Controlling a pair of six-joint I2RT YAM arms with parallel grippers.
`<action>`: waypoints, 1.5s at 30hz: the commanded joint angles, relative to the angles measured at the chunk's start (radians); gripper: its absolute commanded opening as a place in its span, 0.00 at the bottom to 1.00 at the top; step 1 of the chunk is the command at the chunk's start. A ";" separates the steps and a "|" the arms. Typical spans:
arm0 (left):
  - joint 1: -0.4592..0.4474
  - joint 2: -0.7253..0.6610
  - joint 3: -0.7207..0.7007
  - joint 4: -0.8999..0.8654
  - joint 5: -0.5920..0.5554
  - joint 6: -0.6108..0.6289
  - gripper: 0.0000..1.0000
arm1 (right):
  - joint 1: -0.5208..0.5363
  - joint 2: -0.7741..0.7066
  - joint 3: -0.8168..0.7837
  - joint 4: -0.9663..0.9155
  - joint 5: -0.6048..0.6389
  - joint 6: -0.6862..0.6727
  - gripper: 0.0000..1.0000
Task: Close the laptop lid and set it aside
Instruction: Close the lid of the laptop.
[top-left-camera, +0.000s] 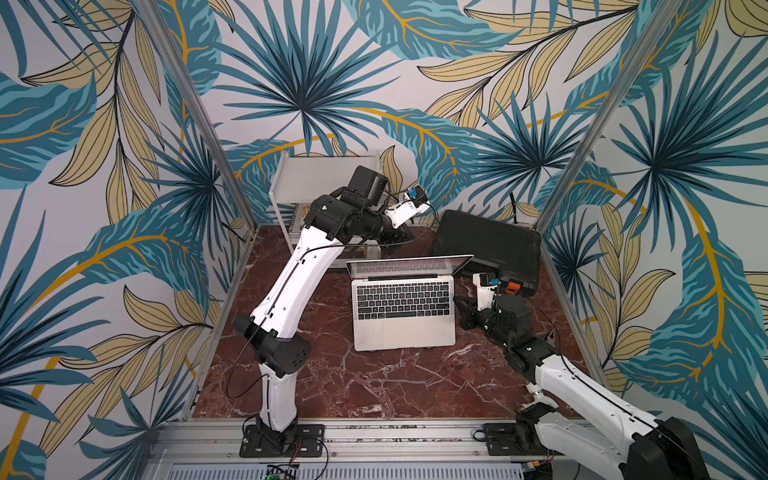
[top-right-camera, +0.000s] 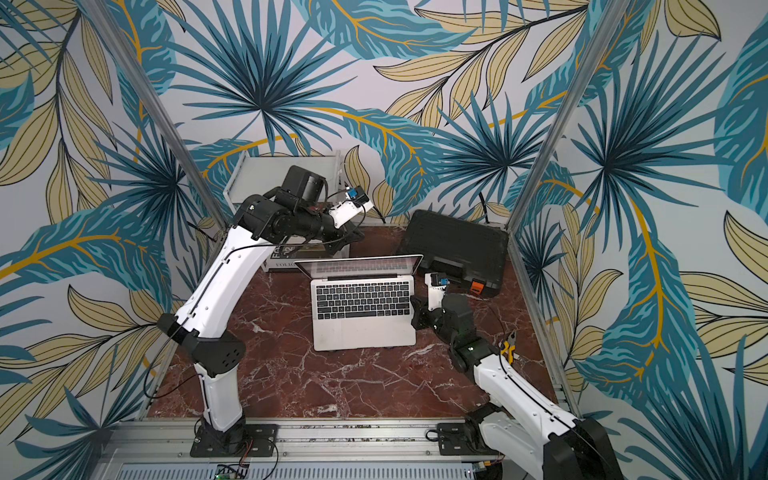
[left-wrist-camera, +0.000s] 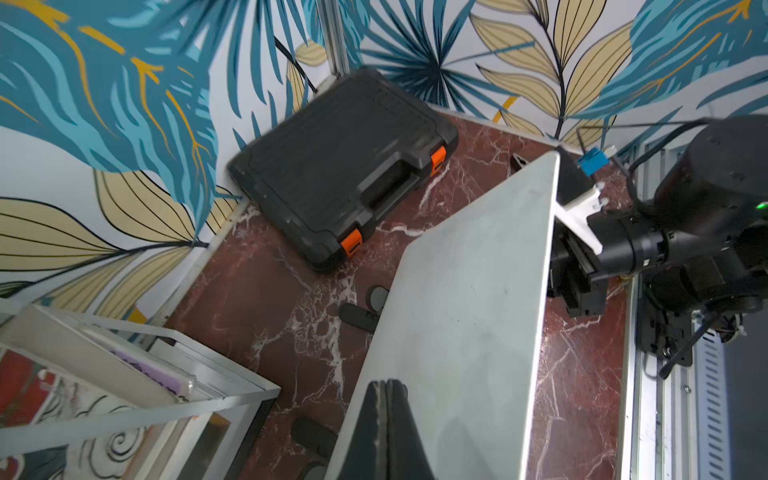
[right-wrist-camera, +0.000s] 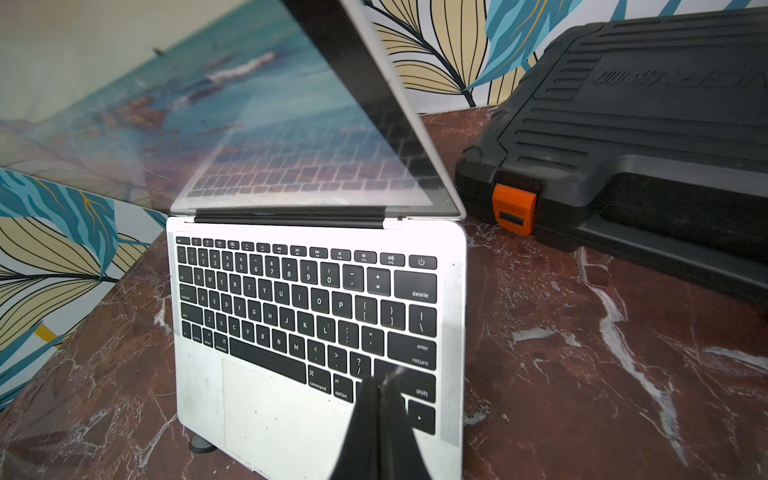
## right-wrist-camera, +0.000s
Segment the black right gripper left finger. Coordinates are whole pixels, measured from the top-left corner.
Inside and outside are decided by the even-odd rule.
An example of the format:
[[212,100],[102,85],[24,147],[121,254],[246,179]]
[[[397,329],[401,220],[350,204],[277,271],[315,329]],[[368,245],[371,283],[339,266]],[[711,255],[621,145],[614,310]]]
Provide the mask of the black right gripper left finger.
[[373,377],[358,390],[345,438],[330,479],[378,479],[379,389]]

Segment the silver laptop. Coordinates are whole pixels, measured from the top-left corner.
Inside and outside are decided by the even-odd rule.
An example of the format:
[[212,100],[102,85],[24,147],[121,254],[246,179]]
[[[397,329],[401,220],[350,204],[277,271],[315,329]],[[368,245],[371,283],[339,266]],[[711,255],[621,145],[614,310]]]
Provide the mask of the silver laptop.
[[397,367],[462,473],[465,208],[364,1],[1,6],[1,162],[165,210],[177,411],[270,479],[327,479]]

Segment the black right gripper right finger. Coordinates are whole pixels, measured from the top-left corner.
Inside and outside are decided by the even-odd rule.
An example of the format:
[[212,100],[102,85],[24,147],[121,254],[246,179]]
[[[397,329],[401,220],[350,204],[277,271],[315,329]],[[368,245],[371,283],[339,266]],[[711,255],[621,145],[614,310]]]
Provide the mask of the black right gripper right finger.
[[381,383],[381,478],[430,479],[401,395],[397,367]]

